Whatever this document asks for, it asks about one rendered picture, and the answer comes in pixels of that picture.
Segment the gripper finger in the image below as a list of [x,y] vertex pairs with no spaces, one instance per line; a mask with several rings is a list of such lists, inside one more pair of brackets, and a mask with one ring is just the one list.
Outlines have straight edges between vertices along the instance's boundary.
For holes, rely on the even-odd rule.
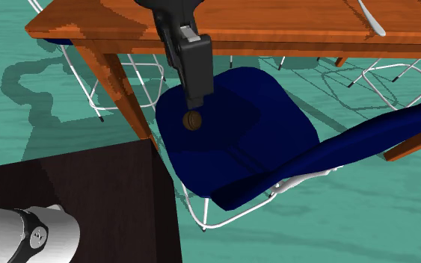
[[154,22],[161,41],[165,45],[168,63],[179,75],[186,96],[190,95],[190,57],[185,47],[188,44],[181,31],[190,25],[189,10],[154,10]]
[[190,26],[180,29],[179,58],[184,73],[186,103],[189,110],[203,105],[203,98],[214,92],[212,40],[208,34],[197,35]]

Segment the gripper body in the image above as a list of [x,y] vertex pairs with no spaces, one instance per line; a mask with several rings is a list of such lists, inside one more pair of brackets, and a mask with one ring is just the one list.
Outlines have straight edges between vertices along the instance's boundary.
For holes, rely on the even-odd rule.
[[168,13],[193,12],[204,0],[134,0],[137,4],[150,10]]

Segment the brown round nut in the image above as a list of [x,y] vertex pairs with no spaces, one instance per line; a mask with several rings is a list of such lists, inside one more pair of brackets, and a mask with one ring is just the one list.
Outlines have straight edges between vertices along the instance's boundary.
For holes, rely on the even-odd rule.
[[202,125],[202,117],[198,111],[187,111],[182,118],[182,123],[189,131],[196,131]]

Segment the wooden table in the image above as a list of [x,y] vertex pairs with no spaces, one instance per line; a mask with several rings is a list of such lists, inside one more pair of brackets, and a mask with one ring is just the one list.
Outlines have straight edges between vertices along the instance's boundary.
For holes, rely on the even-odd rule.
[[[362,2],[385,37],[357,0],[204,0],[194,18],[216,55],[421,58],[421,0]],[[53,0],[25,29],[37,39],[71,40],[136,135],[151,138],[119,61],[164,51],[150,10],[134,0]]]

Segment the white spoon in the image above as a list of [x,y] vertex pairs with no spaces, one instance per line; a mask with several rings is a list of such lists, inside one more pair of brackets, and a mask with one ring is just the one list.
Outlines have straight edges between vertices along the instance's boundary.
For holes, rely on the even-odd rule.
[[357,0],[360,8],[366,17],[368,23],[370,24],[372,30],[380,37],[385,37],[387,35],[386,31],[380,25],[380,23],[375,19],[375,17],[369,12],[366,5],[362,2],[362,0]]

